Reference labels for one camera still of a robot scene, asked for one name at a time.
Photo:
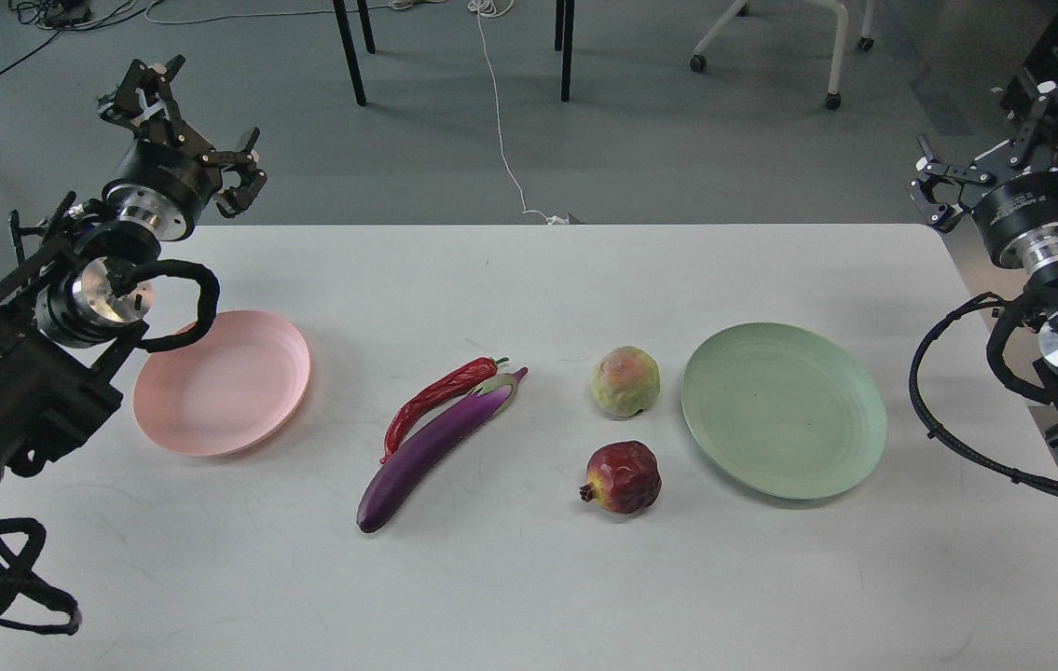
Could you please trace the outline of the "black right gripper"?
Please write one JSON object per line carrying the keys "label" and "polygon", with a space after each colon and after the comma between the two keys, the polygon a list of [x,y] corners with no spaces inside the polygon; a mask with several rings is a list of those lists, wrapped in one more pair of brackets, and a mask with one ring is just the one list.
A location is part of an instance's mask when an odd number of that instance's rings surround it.
{"label": "black right gripper", "polygon": [[922,224],[938,233],[950,233],[979,202],[971,216],[990,262],[1007,270],[1032,270],[1041,260],[1032,258],[1027,248],[1058,238],[1058,84],[1019,71],[1007,93],[1017,133],[1009,139],[1005,164],[1030,173],[992,191],[992,171],[946,164],[929,137],[917,133],[922,158],[907,183],[907,195]]}

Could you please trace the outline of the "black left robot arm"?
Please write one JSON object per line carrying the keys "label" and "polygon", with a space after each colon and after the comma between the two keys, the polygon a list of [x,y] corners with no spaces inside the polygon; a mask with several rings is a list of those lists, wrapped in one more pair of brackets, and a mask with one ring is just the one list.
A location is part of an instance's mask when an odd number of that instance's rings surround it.
{"label": "black left robot arm", "polygon": [[[191,347],[216,322],[216,275],[163,259],[161,247],[191,237],[209,205],[225,218],[247,212],[267,177],[259,130],[221,150],[184,120],[174,80],[185,61],[132,61],[101,98],[101,119],[132,141],[97,199],[70,192],[34,226],[10,213],[17,265],[0,280],[0,480],[38,475],[86,445],[118,411],[114,377],[136,349]],[[34,572],[45,538],[37,519],[0,519],[0,627],[72,636],[77,600]]]}

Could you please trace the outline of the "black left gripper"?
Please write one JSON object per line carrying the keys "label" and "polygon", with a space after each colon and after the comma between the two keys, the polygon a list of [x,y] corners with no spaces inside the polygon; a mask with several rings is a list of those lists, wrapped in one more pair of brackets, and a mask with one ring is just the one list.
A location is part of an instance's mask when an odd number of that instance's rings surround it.
{"label": "black left gripper", "polygon": [[212,200],[225,218],[242,215],[268,182],[257,165],[259,128],[247,133],[242,149],[209,148],[200,160],[170,147],[187,137],[172,90],[185,62],[182,55],[166,64],[133,60],[117,87],[98,102],[101,120],[136,139],[103,187],[102,201],[118,220],[145,226],[159,241],[191,237]]}

